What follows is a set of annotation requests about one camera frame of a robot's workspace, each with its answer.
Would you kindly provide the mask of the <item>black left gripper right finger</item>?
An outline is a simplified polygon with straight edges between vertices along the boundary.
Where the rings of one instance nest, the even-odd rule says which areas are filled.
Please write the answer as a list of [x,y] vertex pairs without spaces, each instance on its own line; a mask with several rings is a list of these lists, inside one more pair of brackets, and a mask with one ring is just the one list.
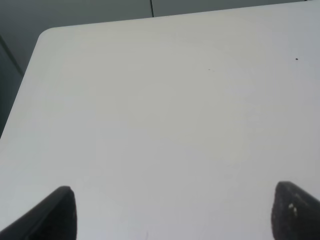
[[320,201],[290,181],[278,182],[271,229],[275,240],[318,240]]

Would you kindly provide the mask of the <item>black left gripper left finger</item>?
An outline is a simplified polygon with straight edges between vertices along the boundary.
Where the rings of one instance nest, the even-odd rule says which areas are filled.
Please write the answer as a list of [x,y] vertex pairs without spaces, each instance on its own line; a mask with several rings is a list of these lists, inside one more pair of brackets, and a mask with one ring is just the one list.
[[60,186],[26,214],[0,232],[2,240],[75,240],[76,198],[69,186]]

